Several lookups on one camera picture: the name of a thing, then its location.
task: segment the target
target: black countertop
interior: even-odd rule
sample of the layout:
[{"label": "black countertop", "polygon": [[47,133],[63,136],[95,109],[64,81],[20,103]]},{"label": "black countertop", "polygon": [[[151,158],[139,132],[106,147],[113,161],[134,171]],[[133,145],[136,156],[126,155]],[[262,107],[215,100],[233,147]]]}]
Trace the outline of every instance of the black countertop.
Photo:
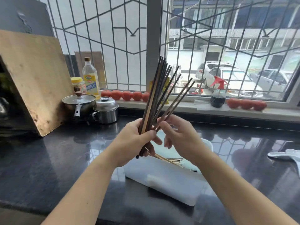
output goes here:
[{"label": "black countertop", "polygon": [[[112,125],[65,124],[44,138],[0,139],[0,207],[47,215],[89,163],[134,118]],[[299,132],[193,123],[214,151],[249,183],[300,223],[300,178],[294,162],[270,151],[300,149]],[[98,224],[234,224],[207,182],[194,207],[125,178],[111,178]]]}]

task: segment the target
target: spray bottle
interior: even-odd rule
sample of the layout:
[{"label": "spray bottle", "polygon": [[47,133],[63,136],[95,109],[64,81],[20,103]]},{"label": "spray bottle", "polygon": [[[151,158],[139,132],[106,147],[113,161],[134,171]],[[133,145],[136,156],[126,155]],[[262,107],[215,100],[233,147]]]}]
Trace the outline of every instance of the spray bottle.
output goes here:
[{"label": "spray bottle", "polygon": [[225,80],[218,76],[214,76],[215,81],[212,83],[211,86],[215,84],[220,84],[218,89],[216,89],[212,93],[212,97],[210,98],[210,104],[213,107],[219,108],[223,106],[225,100],[226,100],[226,90],[224,90],[224,84],[228,84]]}]

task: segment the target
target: yellow package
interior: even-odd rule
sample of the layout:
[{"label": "yellow package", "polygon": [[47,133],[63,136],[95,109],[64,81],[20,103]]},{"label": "yellow package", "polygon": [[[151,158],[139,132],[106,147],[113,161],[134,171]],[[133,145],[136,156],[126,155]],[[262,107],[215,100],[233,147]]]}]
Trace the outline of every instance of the yellow package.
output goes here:
[{"label": "yellow package", "polygon": [[[165,85],[163,86],[163,90],[162,90],[162,92],[161,92],[161,95],[162,95],[163,92],[166,90],[166,88],[167,88],[169,82],[170,82],[170,77],[167,78],[166,83],[165,83]],[[152,84],[153,84],[153,80],[150,81],[150,85],[149,85],[149,86],[150,86],[150,90],[151,90],[151,88],[152,88]],[[162,104],[163,101],[166,99],[166,97],[167,97],[167,93],[164,95],[164,97],[163,97],[163,99],[162,99],[162,101],[161,101],[161,104]]]}]

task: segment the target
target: red tomato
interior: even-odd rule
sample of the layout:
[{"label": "red tomato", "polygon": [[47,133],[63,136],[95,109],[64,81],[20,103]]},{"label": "red tomato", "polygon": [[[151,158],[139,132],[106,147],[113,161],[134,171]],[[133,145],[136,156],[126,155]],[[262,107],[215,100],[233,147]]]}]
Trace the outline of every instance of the red tomato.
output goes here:
[{"label": "red tomato", "polygon": [[101,92],[101,97],[107,96],[107,97],[111,97],[112,93],[110,90],[103,90]]},{"label": "red tomato", "polygon": [[125,100],[125,101],[129,101],[132,97],[132,93],[130,91],[123,91],[122,92],[122,98]]},{"label": "red tomato", "polygon": [[113,90],[112,91],[112,94],[111,94],[111,97],[114,99],[114,100],[119,100],[122,96],[122,92],[120,92],[119,90]]},{"label": "red tomato", "polygon": [[262,111],[263,109],[265,109],[267,107],[267,103],[261,100],[255,100],[253,101],[253,107],[254,110],[257,111]]},{"label": "red tomato", "polygon": [[241,105],[241,100],[237,98],[230,98],[227,100],[227,104],[230,108],[238,108]]},{"label": "red tomato", "polygon": [[140,91],[135,91],[132,93],[132,98],[134,101],[140,101],[142,98],[142,93]]},{"label": "red tomato", "polygon": [[148,99],[149,99],[149,92],[145,92],[143,95],[142,95],[142,100],[144,102],[148,102]]},{"label": "red tomato", "polygon": [[243,99],[241,100],[241,107],[244,110],[249,110],[253,107],[253,101],[250,99]]}]

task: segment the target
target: wooden board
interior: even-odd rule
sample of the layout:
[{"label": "wooden board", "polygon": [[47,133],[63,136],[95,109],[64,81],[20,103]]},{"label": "wooden board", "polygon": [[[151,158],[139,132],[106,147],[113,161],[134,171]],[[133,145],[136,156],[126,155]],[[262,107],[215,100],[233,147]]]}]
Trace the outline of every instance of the wooden board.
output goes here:
[{"label": "wooden board", "polygon": [[60,126],[74,91],[58,39],[0,30],[0,57],[39,134]]},{"label": "wooden board", "polygon": [[[80,74],[81,77],[83,77],[82,69],[84,67],[84,57],[88,57],[92,60],[92,54],[91,54],[91,52],[82,51],[81,56],[80,56],[79,52],[75,52],[75,57],[76,57],[76,61],[77,61],[79,74]],[[105,71],[104,71],[103,58],[102,58],[102,52],[93,51],[93,60],[94,60],[93,66],[97,70],[98,80],[100,82],[99,87],[100,88],[107,88],[107,86],[106,86],[106,75],[105,75]]]}]

